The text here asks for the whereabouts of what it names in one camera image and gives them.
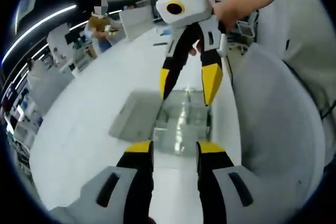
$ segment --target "white robot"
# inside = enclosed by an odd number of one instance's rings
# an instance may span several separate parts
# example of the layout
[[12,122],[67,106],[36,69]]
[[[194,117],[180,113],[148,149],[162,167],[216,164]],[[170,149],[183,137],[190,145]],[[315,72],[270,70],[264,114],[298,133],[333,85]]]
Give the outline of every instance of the white robot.
[[210,105],[223,77],[217,49],[224,26],[213,14],[209,0],[158,0],[156,9],[172,31],[160,75],[162,98],[165,100],[174,88],[189,50],[200,39],[204,101]]

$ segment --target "white table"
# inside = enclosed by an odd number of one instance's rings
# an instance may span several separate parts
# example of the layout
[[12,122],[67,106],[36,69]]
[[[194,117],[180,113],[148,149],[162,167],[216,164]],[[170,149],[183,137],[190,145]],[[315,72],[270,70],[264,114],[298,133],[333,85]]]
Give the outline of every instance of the white table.
[[[105,167],[116,165],[130,145],[110,137],[108,130],[134,89],[159,89],[165,46],[154,47],[155,38],[162,41],[152,29],[101,54],[70,83],[45,116],[31,149],[30,167],[47,210],[71,204],[79,197],[80,188]],[[202,89],[199,57],[189,57],[175,88]],[[240,164],[235,108],[225,73],[213,105],[217,111],[213,129],[218,131],[214,141]],[[203,223],[194,158],[154,151],[153,178],[150,216],[157,223]]]

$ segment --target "brown shirt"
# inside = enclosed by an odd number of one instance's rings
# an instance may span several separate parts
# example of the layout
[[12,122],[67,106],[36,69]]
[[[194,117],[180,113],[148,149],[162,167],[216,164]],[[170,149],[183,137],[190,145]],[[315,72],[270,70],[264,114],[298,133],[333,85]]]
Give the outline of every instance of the brown shirt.
[[91,16],[89,18],[89,29],[95,28],[97,31],[104,31],[105,26],[110,25],[110,19]]

